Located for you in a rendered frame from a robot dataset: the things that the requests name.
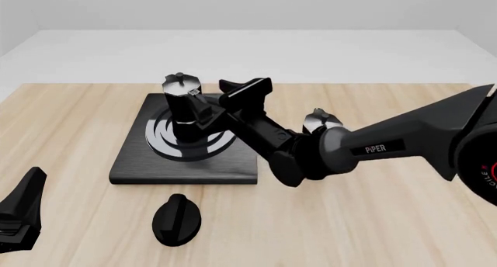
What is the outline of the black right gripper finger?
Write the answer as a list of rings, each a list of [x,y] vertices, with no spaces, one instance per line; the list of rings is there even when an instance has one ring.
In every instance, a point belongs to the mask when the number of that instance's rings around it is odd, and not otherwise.
[[[221,106],[211,105],[211,116],[202,126],[203,130],[227,130],[227,110]]]
[[[234,98],[239,95],[243,83],[231,82],[228,80],[219,80],[219,89],[222,91],[221,98]]]

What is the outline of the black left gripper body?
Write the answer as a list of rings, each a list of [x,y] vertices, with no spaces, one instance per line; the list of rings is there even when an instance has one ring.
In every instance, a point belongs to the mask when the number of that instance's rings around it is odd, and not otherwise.
[[[17,220],[0,222],[0,250],[32,250],[40,231]]]

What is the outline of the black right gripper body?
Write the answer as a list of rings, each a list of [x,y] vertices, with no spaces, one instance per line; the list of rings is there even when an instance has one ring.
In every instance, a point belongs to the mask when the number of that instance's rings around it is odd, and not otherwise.
[[[264,114],[267,95],[268,92],[260,89],[225,92],[221,96],[222,123],[233,124],[243,116]]]

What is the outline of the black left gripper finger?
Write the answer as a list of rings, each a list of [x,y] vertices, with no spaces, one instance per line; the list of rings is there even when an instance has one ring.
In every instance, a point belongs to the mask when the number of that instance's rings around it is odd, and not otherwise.
[[[47,174],[33,166],[18,185],[0,201],[0,222],[20,222],[41,229],[41,199]]]

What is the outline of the silver and black moka pot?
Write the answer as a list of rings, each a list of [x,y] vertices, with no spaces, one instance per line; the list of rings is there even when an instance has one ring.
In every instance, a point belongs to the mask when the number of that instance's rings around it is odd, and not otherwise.
[[[186,143],[203,138],[204,132],[200,125],[211,120],[213,110],[203,97],[200,80],[179,72],[167,75],[162,89],[172,113],[173,133],[176,138]]]
[[[343,124],[334,115],[321,108],[314,108],[313,112],[304,118],[302,131],[304,134],[312,134],[322,127],[331,129],[333,127],[343,127]]]

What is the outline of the flat black stove plate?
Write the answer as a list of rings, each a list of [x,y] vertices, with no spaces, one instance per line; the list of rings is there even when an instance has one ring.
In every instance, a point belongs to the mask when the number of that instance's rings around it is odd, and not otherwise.
[[[231,131],[178,140],[163,94],[148,94],[112,168],[114,185],[255,185],[257,154]]]

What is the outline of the round black stove knob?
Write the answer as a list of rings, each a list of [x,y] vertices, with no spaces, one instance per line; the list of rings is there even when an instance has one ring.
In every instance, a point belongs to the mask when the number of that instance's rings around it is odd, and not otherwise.
[[[195,238],[201,223],[199,207],[183,194],[172,194],[156,211],[151,227],[159,243],[179,247]]]

